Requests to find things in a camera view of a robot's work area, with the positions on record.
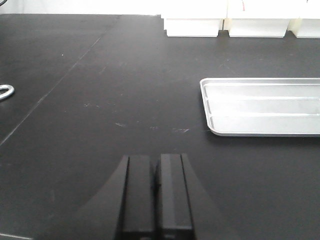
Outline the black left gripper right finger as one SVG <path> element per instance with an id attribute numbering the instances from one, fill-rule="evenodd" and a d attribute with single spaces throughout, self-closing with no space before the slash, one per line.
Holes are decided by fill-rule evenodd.
<path id="1" fill-rule="evenodd" d="M 162 154 L 156 173 L 159 240 L 240 239 L 202 186 L 187 154 Z"/>

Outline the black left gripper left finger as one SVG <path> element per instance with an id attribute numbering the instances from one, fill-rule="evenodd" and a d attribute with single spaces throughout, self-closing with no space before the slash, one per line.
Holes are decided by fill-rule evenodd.
<path id="1" fill-rule="evenodd" d="M 146 155 L 125 155 L 109 179 L 38 240 L 153 240 L 154 176 Z"/>

